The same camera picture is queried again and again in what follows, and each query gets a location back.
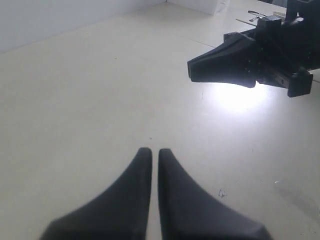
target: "robotic arm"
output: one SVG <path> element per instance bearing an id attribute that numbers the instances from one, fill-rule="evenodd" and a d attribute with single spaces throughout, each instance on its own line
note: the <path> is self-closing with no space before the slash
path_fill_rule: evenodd
<path id="1" fill-rule="evenodd" d="M 320 0 L 288 0 L 285 21 L 258 20 L 254 29 L 224 34 L 223 43 L 190 60 L 192 82 L 230 83 L 253 88 L 256 82 L 288 89 L 289 97 L 311 92 L 320 68 Z"/>

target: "white wall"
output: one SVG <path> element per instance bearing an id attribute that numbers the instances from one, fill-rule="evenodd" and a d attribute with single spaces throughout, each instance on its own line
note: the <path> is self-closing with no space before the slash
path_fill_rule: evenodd
<path id="1" fill-rule="evenodd" d="M 218 0 L 168 0 L 168 2 L 206 14 L 214 14 Z"/>
<path id="2" fill-rule="evenodd" d="M 166 0 L 0 0 L 0 53 Z"/>

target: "white table surface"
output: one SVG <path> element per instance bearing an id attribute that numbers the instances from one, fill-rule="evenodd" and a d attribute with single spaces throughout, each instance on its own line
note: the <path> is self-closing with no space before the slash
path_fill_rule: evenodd
<path id="1" fill-rule="evenodd" d="M 284 8 L 231 0 L 209 16 L 165 3 L 1 54 L 0 239 L 37 239 L 142 146 L 154 155 L 149 240 L 161 239 L 160 148 L 275 240 L 320 239 L 320 84 L 288 98 L 188 78 L 188 60 L 251 28 L 235 21 L 248 10 Z"/>

